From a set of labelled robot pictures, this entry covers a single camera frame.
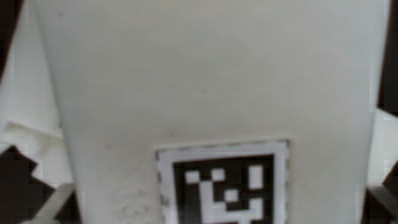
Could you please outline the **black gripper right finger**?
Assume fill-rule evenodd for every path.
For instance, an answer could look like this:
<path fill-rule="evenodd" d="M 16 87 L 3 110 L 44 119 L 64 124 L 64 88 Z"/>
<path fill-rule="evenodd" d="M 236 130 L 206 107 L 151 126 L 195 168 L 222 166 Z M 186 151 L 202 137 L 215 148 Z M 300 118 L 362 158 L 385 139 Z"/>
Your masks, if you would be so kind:
<path fill-rule="evenodd" d="M 398 224 L 398 197 L 383 186 L 366 189 L 360 224 Z"/>

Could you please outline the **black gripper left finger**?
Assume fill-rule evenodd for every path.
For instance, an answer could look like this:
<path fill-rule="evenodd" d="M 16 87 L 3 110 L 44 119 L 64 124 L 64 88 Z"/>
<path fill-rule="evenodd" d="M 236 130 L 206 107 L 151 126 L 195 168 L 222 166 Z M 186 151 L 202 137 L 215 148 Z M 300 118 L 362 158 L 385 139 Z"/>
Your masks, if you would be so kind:
<path fill-rule="evenodd" d="M 58 186 L 33 218 L 21 224 L 79 224 L 79 209 L 71 183 Z"/>

